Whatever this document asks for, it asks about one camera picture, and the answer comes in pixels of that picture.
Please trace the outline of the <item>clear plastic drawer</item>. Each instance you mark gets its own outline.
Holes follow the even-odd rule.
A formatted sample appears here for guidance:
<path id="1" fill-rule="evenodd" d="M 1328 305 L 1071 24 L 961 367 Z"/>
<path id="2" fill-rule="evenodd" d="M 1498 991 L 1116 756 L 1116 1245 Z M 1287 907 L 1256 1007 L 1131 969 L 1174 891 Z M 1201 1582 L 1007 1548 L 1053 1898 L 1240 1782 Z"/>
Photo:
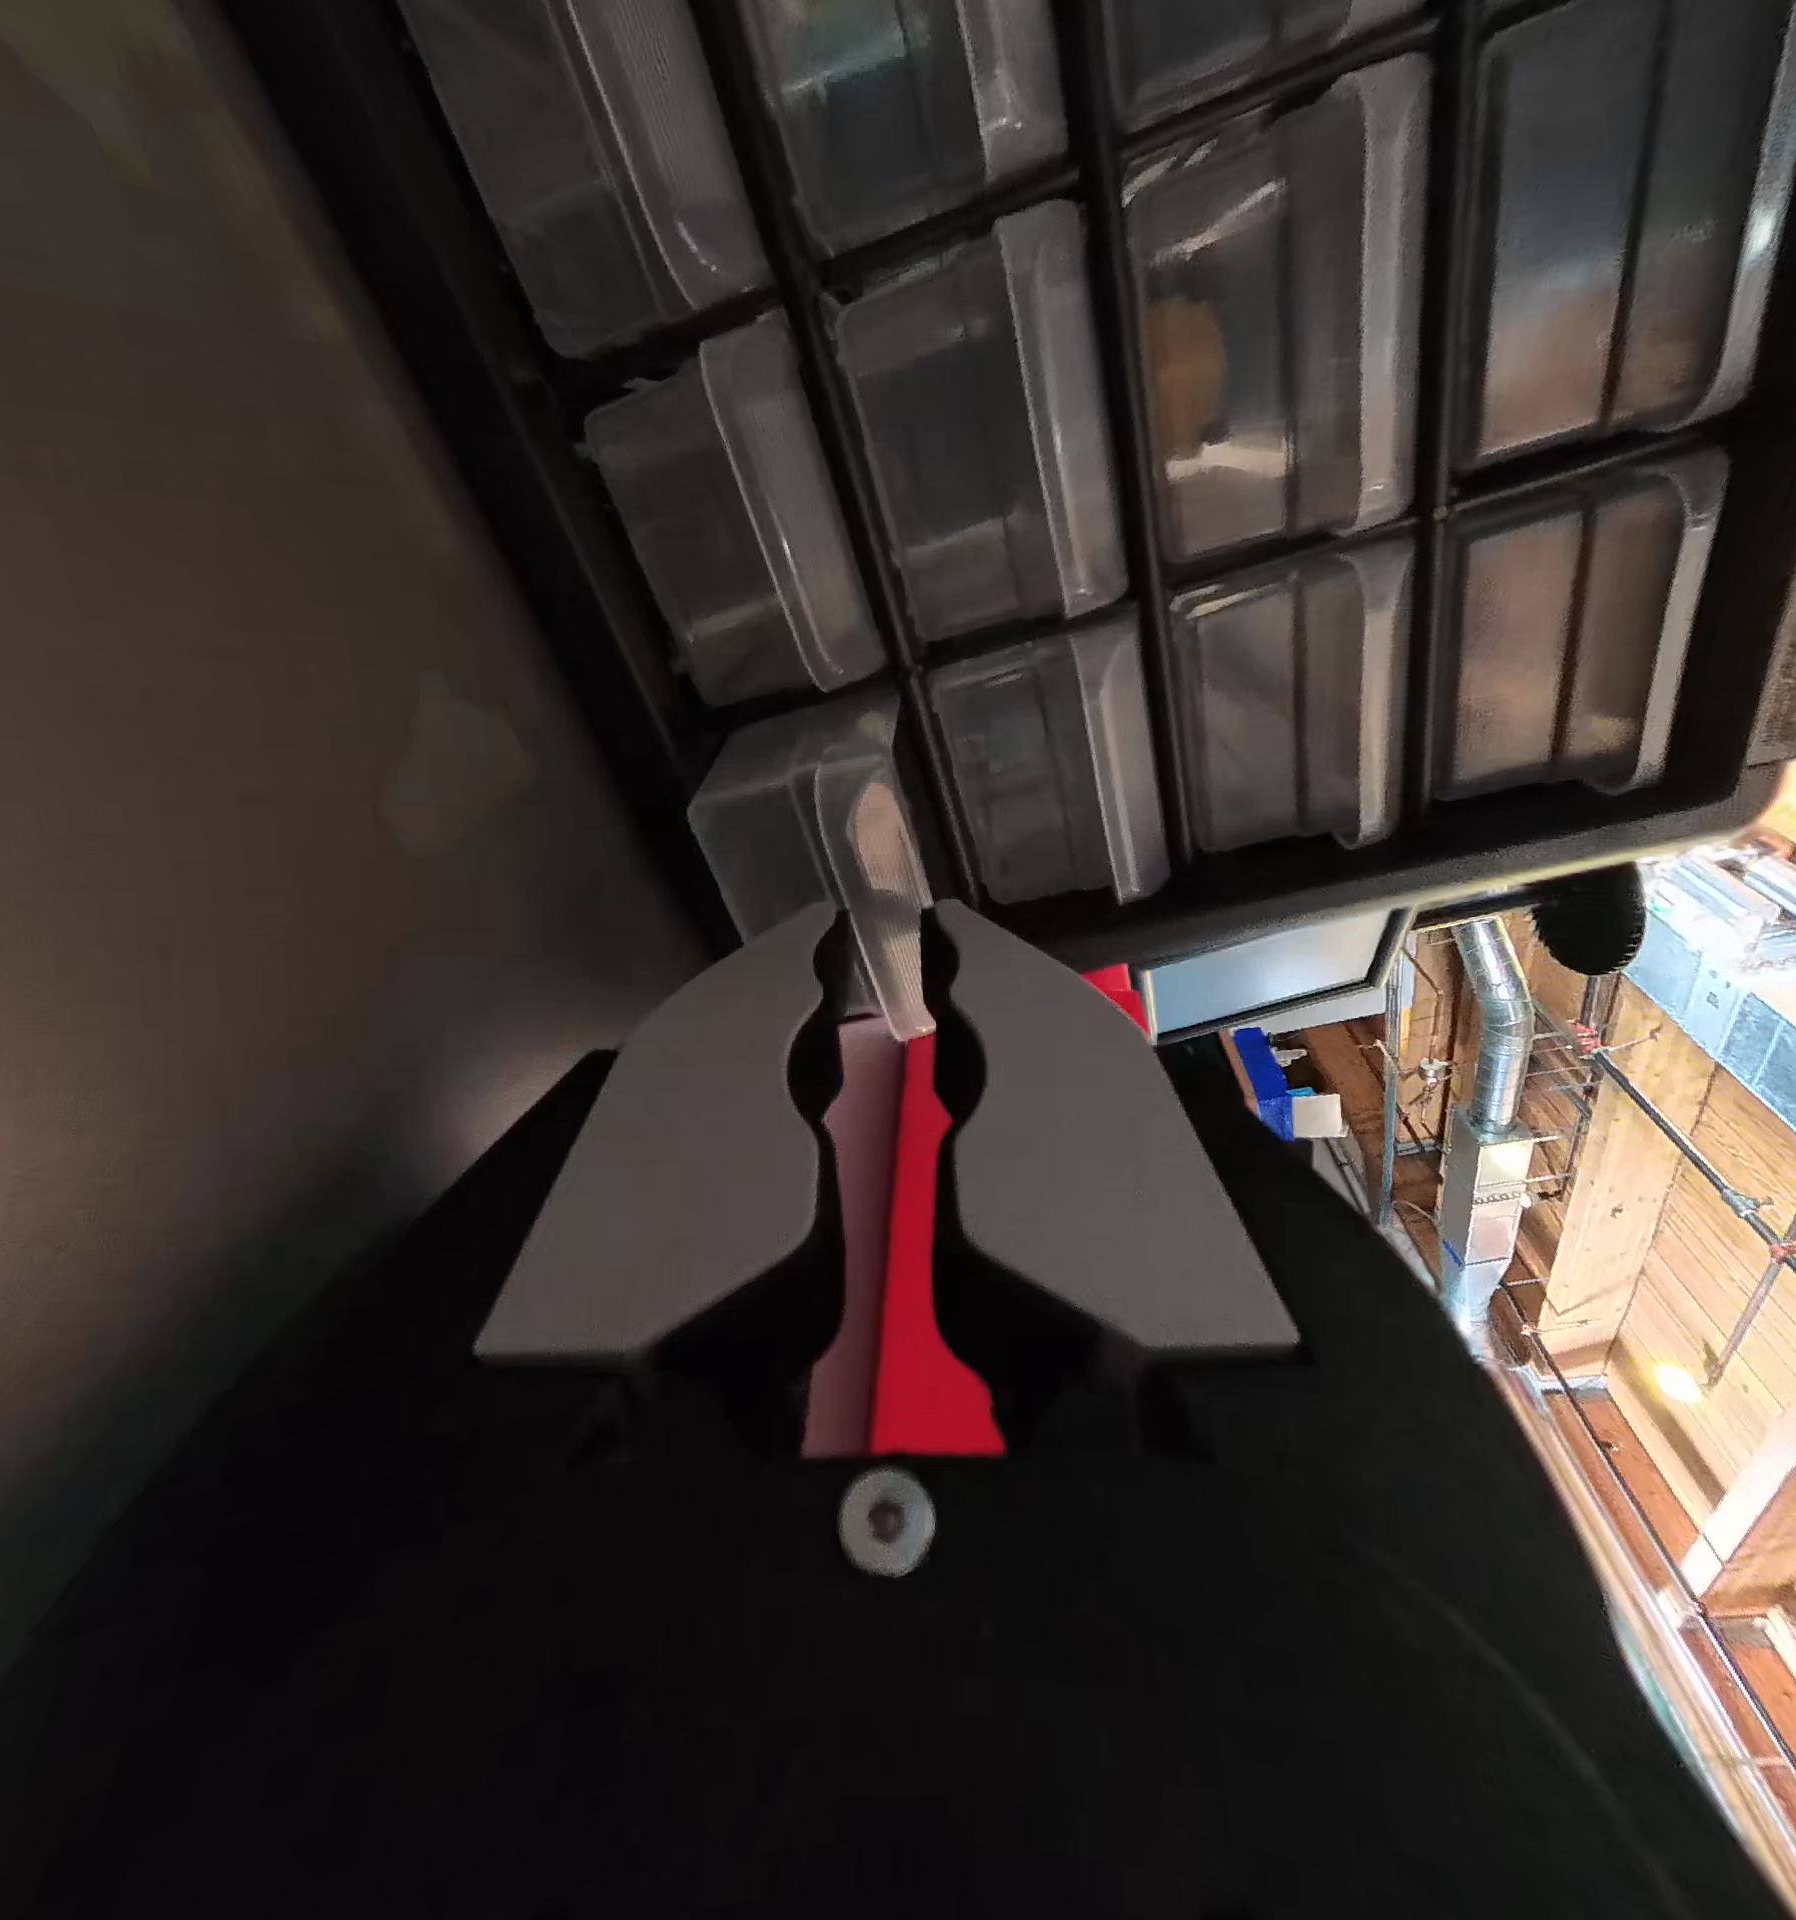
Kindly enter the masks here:
<path id="1" fill-rule="evenodd" d="M 742 942 L 809 907 L 850 917 L 846 1016 L 934 1034 L 919 912 L 928 868 L 897 760 L 899 696 L 832 696 L 742 726 L 686 802 L 691 840 Z"/>

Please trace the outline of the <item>blue box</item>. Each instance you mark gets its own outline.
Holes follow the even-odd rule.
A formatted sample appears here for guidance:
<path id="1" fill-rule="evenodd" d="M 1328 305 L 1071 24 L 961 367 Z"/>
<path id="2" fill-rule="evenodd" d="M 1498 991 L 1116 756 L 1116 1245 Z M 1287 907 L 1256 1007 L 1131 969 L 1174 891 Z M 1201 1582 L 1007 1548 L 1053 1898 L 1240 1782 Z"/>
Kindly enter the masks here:
<path id="1" fill-rule="evenodd" d="M 1274 1047 L 1261 1029 L 1234 1024 L 1223 1030 L 1227 1063 L 1240 1090 L 1245 1111 L 1290 1145 L 1343 1143 L 1343 1100 L 1339 1092 L 1314 1092 L 1287 1081 L 1287 1068 L 1298 1063 L 1298 1054 Z"/>

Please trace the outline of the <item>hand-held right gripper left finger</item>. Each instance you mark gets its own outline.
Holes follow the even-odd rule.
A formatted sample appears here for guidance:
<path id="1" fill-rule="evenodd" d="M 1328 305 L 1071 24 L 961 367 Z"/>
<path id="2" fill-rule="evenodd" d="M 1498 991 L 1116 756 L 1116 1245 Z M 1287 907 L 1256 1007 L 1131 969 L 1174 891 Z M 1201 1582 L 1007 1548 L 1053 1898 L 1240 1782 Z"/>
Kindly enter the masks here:
<path id="1" fill-rule="evenodd" d="M 617 1047 L 474 1340 L 482 1360 L 646 1360 L 756 1301 L 837 1207 L 837 911 L 797 911 Z"/>

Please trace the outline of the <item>black round ribbed disc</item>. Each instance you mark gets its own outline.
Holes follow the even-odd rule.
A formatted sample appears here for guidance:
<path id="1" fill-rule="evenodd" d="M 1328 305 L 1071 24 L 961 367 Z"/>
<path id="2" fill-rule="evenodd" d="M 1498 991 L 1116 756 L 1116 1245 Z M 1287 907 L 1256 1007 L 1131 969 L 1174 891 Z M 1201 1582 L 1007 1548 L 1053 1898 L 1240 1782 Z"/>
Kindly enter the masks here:
<path id="1" fill-rule="evenodd" d="M 1647 874 L 1632 861 L 1560 875 L 1531 903 L 1536 942 L 1583 980 L 1624 974 L 1647 921 Z"/>

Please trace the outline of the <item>dark panel on stand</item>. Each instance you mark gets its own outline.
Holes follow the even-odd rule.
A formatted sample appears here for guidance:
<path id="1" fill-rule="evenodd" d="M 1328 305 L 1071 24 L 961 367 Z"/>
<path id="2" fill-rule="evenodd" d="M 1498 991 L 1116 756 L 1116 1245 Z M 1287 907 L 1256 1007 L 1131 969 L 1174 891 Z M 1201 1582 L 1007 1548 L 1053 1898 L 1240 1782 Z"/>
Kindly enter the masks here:
<path id="1" fill-rule="evenodd" d="M 1157 1045 L 1261 1029 L 1287 1034 L 1375 1021 L 1409 966 L 1412 911 L 1358 911 L 1274 926 L 1190 958 L 1131 966 Z"/>

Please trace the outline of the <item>metal air duct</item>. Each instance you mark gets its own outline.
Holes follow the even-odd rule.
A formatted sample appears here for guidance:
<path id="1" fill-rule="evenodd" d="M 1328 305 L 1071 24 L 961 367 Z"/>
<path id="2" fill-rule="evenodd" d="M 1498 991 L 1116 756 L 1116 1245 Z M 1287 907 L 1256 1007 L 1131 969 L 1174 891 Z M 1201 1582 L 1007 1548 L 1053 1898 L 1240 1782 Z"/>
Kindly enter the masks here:
<path id="1" fill-rule="evenodd" d="M 1648 865 L 1624 980 L 1796 1134 L 1796 875 L 1780 861 Z"/>

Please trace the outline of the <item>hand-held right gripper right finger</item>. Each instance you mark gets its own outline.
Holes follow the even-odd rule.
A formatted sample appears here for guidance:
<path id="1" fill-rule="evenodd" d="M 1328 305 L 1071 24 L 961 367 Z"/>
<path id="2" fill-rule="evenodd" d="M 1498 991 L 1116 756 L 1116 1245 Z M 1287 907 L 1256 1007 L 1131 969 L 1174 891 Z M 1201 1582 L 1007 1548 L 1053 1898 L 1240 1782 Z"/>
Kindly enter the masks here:
<path id="1" fill-rule="evenodd" d="M 1150 1030 L 961 903 L 936 1021 L 934 1308 L 966 1366 L 1269 1360 L 1298 1330 Z"/>

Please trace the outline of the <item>black drawer cabinet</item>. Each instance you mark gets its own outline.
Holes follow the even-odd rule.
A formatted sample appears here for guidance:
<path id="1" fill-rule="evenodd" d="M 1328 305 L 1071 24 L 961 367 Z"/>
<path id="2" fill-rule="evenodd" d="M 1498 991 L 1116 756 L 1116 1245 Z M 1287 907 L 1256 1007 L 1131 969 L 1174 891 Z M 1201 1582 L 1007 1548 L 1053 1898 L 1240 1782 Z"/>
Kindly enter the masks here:
<path id="1" fill-rule="evenodd" d="M 787 311 L 817 447 L 882 647 L 873 686 L 899 694 L 899 769 L 911 781 L 928 875 L 954 897 L 994 911 L 957 802 L 944 729 L 923 688 L 923 639 L 876 517 L 862 428 L 844 390 L 825 298 L 979 238 L 994 216 L 1035 199 L 1073 199 L 1088 220 L 1088 293 L 1107 350 L 1111 501 L 1141 611 L 1174 875 L 1138 907 L 1111 907 L 1107 895 L 1007 907 L 1008 935 L 1064 963 L 1099 966 L 1174 963 L 1269 926 L 1375 907 L 1470 912 L 1525 907 L 1563 874 L 1748 826 L 1775 796 L 1783 763 L 1796 763 L 1796 175 L 1775 232 L 1749 390 L 1733 409 L 1669 438 L 1572 442 L 1498 470 L 1457 464 L 1461 401 L 1470 397 L 1461 359 L 1484 347 L 1485 39 L 1547 17 L 1557 3 L 1415 3 L 1394 24 L 1306 60 L 1261 64 L 1240 87 L 1131 132 L 1119 126 L 1111 90 L 1107 3 L 1060 3 L 1067 156 L 1021 184 L 834 256 L 821 256 L 804 229 L 790 160 L 771 126 L 771 90 L 756 79 L 738 3 L 686 3 L 715 122 L 734 142 L 742 199 L 767 245 L 767 290 L 646 329 L 598 359 L 561 359 L 543 344 L 396 3 L 221 3 L 221 13 L 288 156 L 324 203 L 345 264 L 410 372 L 489 537 L 524 591 L 524 606 L 604 748 L 606 774 L 631 809 L 651 875 L 686 911 L 711 953 L 729 953 L 738 930 L 686 831 L 686 796 L 734 726 L 804 704 L 804 696 L 711 711 L 658 665 L 666 639 L 656 600 L 576 445 L 583 409 L 617 397 L 635 375 L 672 372 L 686 347 L 767 305 Z M 1240 132 L 1269 112 L 1311 106 L 1364 64 L 1415 54 L 1433 60 L 1433 119 L 1412 415 L 1415 513 L 1403 517 L 1412 533 L 1403 815 L 1389 840 L 1364 853 L 1311 835 L 1201 856 L 1190 774 L 1174 740 L 1179 686 L 1169 657 L 1169 594 L 1196 585 L 1196 571 L 1166 563 L 1160 510 L 1150 488 L 1151 420 L 1141 397 L 1141 304 L 1125 264 L 1125 175 L 1145 160 L 1174 160 Z M 1640 470 L 1655 451 L 1702 445 L 1728 451 L 1732 488 L 1691 628 L 1667 774 L 1627 800 L 1602 800 L 1589 787 L 1442 800 L 1439 769 L 1453 748 L 1445 696 L 1457 694 L 1457 533 L 1472 517 L 1544 506 L 1551 492 Z"/>

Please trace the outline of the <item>red plastic bin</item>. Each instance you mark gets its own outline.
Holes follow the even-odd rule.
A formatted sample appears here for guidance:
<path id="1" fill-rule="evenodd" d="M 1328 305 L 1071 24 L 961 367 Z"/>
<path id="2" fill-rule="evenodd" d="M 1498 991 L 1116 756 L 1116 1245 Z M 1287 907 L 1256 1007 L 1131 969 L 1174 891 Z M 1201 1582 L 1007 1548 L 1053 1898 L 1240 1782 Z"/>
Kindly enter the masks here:
<path id="1" fill-rule="evenodd" d="M 934 1034 L 899 1047 L 891 1220 L 873 1378 L 873 1455 L 1007 1455 L 994 1394 L 941 1334 L 934 1296 L 936 1159 L 947 1114 L 934 1085 Z"/>

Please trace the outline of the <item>round metal duct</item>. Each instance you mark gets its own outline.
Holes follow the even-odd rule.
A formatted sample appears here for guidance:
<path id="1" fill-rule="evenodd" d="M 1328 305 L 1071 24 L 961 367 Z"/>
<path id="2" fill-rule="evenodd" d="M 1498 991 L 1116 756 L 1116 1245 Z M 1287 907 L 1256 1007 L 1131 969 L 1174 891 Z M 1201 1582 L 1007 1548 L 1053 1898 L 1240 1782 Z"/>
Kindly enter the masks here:
<path id="1" fill-rule="evenodd" d="M 1479 1338 L 1525 1213 L 1536 1134 L 1519 1120 L 1519 1100 L 1536 1047 L 1536 1000 L 1504 917 L 1461 921 L 1457 953 L 1479 1004 L 1479 1054 L 1470 1099 L 1445 1127 L 1439 1301 L 1464 1338 Z"/>

